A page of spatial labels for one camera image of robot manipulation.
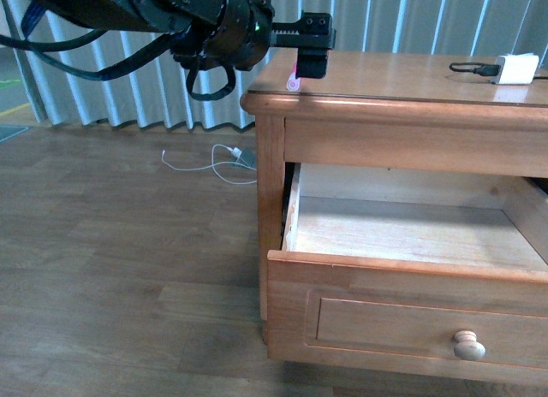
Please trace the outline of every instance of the closed drawer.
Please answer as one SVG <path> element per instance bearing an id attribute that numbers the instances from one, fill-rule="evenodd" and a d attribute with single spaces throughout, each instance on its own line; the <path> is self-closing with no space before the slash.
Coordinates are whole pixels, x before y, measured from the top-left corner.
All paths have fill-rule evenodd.
<path id="1" fill-rule="evenodd" d="M 548 384 L 547 201 L 522 178 L 302 165 L 269 356 Z M 455 356 L 463 330 L 485 356 Z"/>

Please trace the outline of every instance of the floor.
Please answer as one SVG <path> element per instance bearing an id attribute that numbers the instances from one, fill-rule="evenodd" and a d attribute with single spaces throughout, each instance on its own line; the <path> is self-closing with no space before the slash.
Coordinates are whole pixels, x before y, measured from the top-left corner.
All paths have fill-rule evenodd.
<path id="1" fill-rule="evenodd" d="M 13 50 L 0 47 L 0 116 L 28 104 Z"/>
<path id="2" fill-rule="evenodd" d="M 255 187 L 160 162 L 207 164 L 215 143 L 254 139 L 97 125 L 0 144 L 0 396 L 548 395 L 267 359 Z"/>

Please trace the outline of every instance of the wooden dresser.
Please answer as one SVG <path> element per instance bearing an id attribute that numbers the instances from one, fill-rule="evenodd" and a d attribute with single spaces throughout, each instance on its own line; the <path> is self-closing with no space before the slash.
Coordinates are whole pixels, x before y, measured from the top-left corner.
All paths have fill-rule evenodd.
<path id="1" fill-rule="evenodd" d="M 548 81 L 334 51 L 288 92 L 295 59 L 241 100 L 269 357 L 548 385 Z"/>

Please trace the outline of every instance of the white curtain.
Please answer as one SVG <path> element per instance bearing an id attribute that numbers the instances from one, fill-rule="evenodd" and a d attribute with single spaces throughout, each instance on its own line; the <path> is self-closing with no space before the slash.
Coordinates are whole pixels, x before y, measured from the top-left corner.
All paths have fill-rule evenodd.
<path id="1" fill-rule="evenodd" d="M 6 0 L 15 23 L 27 0 Z M 337 49 L 384 52 L 495 56 L 534 52 L 547 61 L 548 0 L 272 0 L 276 21 L 296 21 L 299 13 L 323 11 L 334 15 Z M 85 32 L 49 14 L 34 40 L 71 39 Z M 99 70 L 122 60 L 151 42 L 151 33 L 109 32 L 59 59 L 77 68 Z M 185 71 L 169 53 L 132 73 L 109 82 L 92 82 L 60 72 L 25 54 L 21 63 L 37 117 L 54 124 L 89 124 L 107 119 L 113 126 L 136 121 L 140 127 L 162 122 L 166 127 L 199 123 L 205 128 L 231 123 L 245 127 L 253 117 L 243 112 L 239 98 L 270 60 L 273 50 L 252 72 L 237 73 L 234 92 L 217 102 L 196 102 L 185 89 Z M 224 71 L 201 72 L 196 90 L 212 92 L 225 83 Z"/>

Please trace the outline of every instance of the drawer knob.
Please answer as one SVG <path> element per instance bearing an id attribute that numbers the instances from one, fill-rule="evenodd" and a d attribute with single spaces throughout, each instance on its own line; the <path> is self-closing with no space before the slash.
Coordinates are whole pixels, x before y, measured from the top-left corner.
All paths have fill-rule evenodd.
<path id="1" fill-rule="evenodd" d="M 456 341 L 454 350 L 458 358 L 476 361 L 485 356 L 485 347 L 478 342 L 478 336 L 473 331 L 459 331 L 453 338 Z"/>

